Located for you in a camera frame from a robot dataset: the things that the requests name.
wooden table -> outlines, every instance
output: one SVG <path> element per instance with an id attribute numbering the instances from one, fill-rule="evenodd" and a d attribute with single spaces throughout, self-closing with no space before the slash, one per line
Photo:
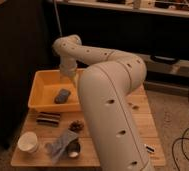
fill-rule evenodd
<path id="1" fill-rule="evenodd" d="M 155 153 L 150 154 L 154 166 L 165 165 L 165 157 L 157 135 L 156 127 L 150 111 L 148 99 L 144 88 L 141 86 L 135 92 L 127 97 L 130 110 L 135 118 L 140 135 L 145 144 L 155 148 Z M 100 163 L 95 152 L 92 139 L 89 135 L 88 127 L 84 121 L 81 112 L 63 113 L 59 127 L 50 127 L 38 125 L 36 117 L 38 113 L 30 110 L 22 133 L 34 131 L 38 136 L 40 143 L 39 149 L 33 154 L 27 154 L 20 151 L 17 147 L 14 151 L 11 165 L 28 167 L 100 167 Z M 61 159 L 56 165 L 53 165 L 49 156 L 46 154 L 45 143 L 53 142 L 61 133 L 67 129 L 71 122 L 81 120 L 85 123 L 85 128 L 80 132 L 81 153 L 77 159 Z"/>

speckled floor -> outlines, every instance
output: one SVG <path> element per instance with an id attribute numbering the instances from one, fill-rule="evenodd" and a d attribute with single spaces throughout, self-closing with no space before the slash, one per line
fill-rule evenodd
<path id="1" fill-rule="evenodd" d="M 147 96 L 150 102 L 150 107 L 155 120 L 156 128 L 163 146 L 167 165 L 165 167 L 156 168 L 157 171 L 173 171 L 177 170 L 172 159 L 172 143 L 173 141 L 181 137 L 184 130 L 189 127 L 189 105 L 186 97 L 178 95 L 170 95 L 166 93 L 160 93 L 156 91 L 147 90 Z M 38 168 L 14 168 L 10 166 L 10 160 L 14 150 L 14 144 L 17 138 L 14 138 L 13 144 L 9 150 L 5 151 L 0 148 L 0 171 L 20 171 L 40 170 Z M 189 162 L 184 158 L 180 142 L 175 146 L 175 156 L 178 165 L 182 170 L 189 170 Z M 189 157 L 189 142 L 185 143 L 185 151 Z M 44 169 L 41 170 L 61 170 L 61 171 L 80 171 L 80 170 L 99 170 L 99 169 Z"/>

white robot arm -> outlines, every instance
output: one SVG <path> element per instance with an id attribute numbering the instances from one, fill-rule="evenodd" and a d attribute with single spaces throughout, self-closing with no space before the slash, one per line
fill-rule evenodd
<path id="1" fill-rule="evenodd" d="M 73 79 L 76 60 L 90 65 L 78 81 L 78 96 L 103 171 L 153 171 L 126 96 L 146 76 L 135 54 L 82 46 L 78 36 L 57 39 L 61 73 Z"/>

orange plastic bin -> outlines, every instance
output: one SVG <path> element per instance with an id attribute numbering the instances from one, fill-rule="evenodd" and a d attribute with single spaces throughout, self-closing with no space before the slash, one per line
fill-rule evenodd
<path id="1" fill-rule="evenodd" d="M 71 91 L 71 95 L 64 104 L 55 104 L 54 98 L 60 89 Z M 77 90 L 68 77 L 61 76 L 59 70 L 37 71 L 31 88 L 28 107 L 38 112 L 74 112 L 80 111 Z"/>

white cup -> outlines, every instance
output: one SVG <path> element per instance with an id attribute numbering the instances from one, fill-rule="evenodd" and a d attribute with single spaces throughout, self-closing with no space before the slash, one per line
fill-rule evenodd
<path id="1" fill-rule="evenodd" d="M 38 138 L 34 132 L 25 132 L 18 140 L 21 151 L 34 153 L 38 149 Z"/>

